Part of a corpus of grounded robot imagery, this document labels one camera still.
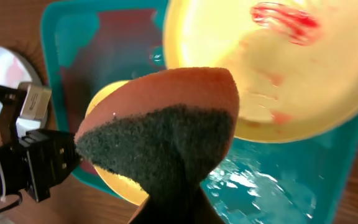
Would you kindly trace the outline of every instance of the brown wooden surface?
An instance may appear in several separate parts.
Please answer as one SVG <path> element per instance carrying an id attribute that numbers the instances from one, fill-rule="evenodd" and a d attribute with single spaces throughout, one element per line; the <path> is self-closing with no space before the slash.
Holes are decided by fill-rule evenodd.
<path id="1" fill-rule="evenodd" d="M 0 45 L 25 56 L 46 80 L 39 36 L 42 11 L 52 0 L 0 0 Z M 55 128 L 53 113 L 48 128 Z M 52 197 L 24 202 L 5 214 L 16 223 L 126 223 L 136 206 L 88 187 L 74 177 L 52 189 Z M 337 211 L 336 223 L 358 223 L 358 155 Z"/>

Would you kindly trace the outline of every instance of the yellow plate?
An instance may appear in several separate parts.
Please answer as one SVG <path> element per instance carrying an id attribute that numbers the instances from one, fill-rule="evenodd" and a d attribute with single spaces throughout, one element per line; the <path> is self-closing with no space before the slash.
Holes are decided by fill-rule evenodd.
<path id="1" fill-rule="evenodd" d="M 255 24 L 256 0 L 170 1 L 163 45 L 168 68 L 226 67 L 241 105 L 236 137 L 288 142 L 332 129 L 358 113 L 358 0 L 272 1 L 321 24 L 309 46 Z"/>
<path id="2" fill-rule="evenodd" d="M 110 93 L 114 92 L 127 82 L 127 80 L 114 82 L 101 89 L 89 103 L 88 109 L 86 110 L 86 115 L 88 115 L 100 101 L 105 99 L 105 97 L 110 95 Z M 140 205 L 148 197 L 148 194 L 142 189 L 142 187 L 140 187 L 140 185 L 133 180 L 121 175 L 112 174 L 98 166 L 94 166 L 94 168 L 96 169 L 100 178 L 102 178 L 103 181 L 113 191 L 115 191 L 115 193 L 126 199 L 128 202 L 135 205 Z"/>

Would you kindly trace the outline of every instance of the teal tray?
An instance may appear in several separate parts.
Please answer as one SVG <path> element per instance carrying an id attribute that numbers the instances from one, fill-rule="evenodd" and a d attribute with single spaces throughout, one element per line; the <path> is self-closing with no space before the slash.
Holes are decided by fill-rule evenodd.
<path id="1" fill-rule="evenodd" d="M 41 24 L 59 130 L 75 132 L 103 86 L 164 69 L 167 0 L 55 2 Z M 358 116 L 286 144 L 235 139 L 201 184 L 226 223 L 331 223 L 358 148 Z M 85 162 L 73 175 L 117 196 Z"/>

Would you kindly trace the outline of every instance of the ketchup smear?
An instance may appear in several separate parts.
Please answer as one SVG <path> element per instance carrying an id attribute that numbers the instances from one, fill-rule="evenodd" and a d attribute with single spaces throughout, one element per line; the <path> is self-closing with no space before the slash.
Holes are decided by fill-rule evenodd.
<path id="1" fill-rule="evenodd" d="M 250 13 L 258 25 L 288 35 L 294 44 L 311 45 L 321 36 L 317 19 L 305 11 L 279 3 L 261 2 Z"/>

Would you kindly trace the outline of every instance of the sponge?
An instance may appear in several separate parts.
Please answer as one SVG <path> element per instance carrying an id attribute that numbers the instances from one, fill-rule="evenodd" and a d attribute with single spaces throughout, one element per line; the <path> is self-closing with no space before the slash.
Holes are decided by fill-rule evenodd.
<path id="1" fill-rule="evenodd" d="M 138 182 L 167 216 L 184 217 L 200 182 L 227 154 L 238 112 L 228 70 L 165 70 L 101 101 L 80 125 L 77 151 Z"/>

